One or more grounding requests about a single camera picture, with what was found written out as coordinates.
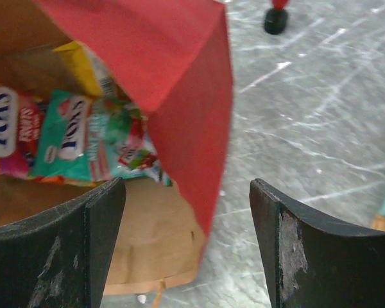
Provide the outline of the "yellow small snack bag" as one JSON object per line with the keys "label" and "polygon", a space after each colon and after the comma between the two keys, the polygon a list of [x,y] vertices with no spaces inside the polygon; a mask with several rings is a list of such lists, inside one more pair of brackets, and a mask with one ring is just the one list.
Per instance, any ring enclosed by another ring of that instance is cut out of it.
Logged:
{"label": "yellow small snack bag", "polygon": [[74,75],[84,92],[91,96],[117,97],[116,84],[104,62],[78,41],[54,48],[66,68]]}

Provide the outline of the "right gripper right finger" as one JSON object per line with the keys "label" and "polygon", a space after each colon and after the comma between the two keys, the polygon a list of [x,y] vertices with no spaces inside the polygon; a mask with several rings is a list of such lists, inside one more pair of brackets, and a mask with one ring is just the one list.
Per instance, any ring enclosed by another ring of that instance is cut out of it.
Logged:
{"label": "right gripper right finger", "polygon": [[249,198],[273,307],[385,307],[385,232],[330,216],[261,179]]}

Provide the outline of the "orange pink fox's candy bag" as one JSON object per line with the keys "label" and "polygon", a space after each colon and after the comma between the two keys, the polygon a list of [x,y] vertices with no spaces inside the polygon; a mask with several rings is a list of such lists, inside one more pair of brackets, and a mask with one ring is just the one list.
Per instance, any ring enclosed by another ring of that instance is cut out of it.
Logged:
{"label": "orange pink fox's candy bag", "polygon": [[50,101],[0,84],[0,175],[61,185],[95,187],[67,175],[83,154],[90,96],[56,90]]}

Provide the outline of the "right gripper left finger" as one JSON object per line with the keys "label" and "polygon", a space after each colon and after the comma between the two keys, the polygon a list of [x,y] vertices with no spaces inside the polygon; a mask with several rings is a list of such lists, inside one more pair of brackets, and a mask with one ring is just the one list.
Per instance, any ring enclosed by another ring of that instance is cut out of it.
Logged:
{"label": "right gripper left finger", "polygon": [[99,307],[122,179],[78,187],[0,177],[0,307]]}

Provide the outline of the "green white snack bag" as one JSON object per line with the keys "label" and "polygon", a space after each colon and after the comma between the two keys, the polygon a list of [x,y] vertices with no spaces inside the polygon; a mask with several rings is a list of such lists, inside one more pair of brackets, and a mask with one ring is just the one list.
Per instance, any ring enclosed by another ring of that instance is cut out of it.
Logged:
{"label": "green white snack bag", "polygon": [[51,95],[31,173],[74,185],[138,177],[172,184],[148,135],[147,118],[133,103],[61,90]]}

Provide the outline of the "red paper bag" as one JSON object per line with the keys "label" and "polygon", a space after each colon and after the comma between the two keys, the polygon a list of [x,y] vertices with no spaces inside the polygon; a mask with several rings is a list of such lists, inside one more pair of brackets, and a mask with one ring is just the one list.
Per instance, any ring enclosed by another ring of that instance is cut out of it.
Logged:
{"label": "red paper bag", "polygon": [[46,101],[56,90],[91,96],[53,52],[72,41],[104,62],[116,99],[146,116],[172,181],[118,178],[126,201],[103,297],[187,284],[208,242],[228,148],[233,76],[226,6],[0,1],[0,84]]}

